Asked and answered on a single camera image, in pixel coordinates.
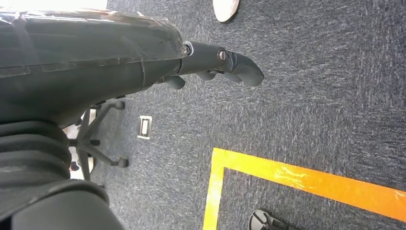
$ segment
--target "chair caster wheel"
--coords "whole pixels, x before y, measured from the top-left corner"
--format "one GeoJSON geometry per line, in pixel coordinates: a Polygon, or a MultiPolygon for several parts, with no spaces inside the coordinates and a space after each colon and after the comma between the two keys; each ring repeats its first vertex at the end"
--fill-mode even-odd
{"type": "Polygon", "coordinates": [[[119,159],[118,160],[118,167],[120,167],[120,168],[127,168],[128,167],[128,159],[119,159]]]}
{"type": "Polygon", "coordinates": [[[123,110],[123,109],[125,109],[125,104],[124,104],[124,102],[123,102],[123,101],[117,101],[117,102],[115,103],[115,108],[118,109],[118,110],[123,110]]]}

